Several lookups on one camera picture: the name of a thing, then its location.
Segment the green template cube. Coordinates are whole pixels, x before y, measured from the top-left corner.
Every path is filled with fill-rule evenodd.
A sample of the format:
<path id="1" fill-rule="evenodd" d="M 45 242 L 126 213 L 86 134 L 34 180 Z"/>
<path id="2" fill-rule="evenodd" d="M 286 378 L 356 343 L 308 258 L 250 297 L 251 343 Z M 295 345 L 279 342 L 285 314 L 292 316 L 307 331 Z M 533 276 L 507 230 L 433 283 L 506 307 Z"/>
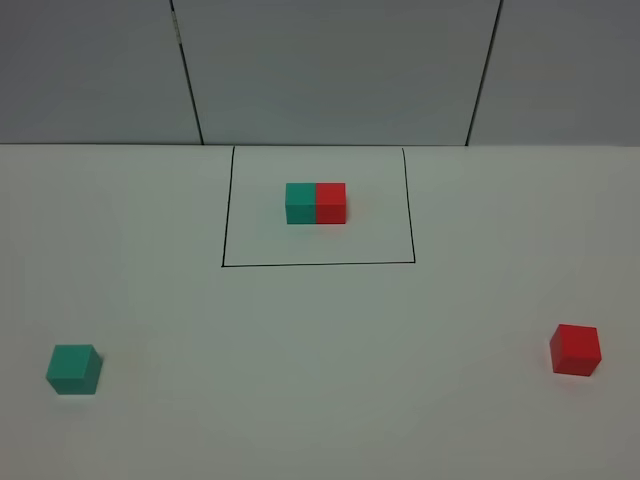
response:
<path id="1" fill-rule="evenodd" d="M 288 224 L 315 224 L 316 184 L 287 183 L 285 212 Z"/>

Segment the red template cube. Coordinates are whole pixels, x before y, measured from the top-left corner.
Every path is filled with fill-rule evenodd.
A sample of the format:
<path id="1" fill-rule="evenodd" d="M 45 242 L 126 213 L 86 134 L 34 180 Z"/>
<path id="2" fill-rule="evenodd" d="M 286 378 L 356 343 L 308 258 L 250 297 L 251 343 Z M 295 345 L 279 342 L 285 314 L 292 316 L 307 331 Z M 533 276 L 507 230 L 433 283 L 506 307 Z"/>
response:
<path id="1" fill-rule="evenodd" d="M 316 184 L 316 223 L 345 224 L 347 195 L 345 183 Z"/>

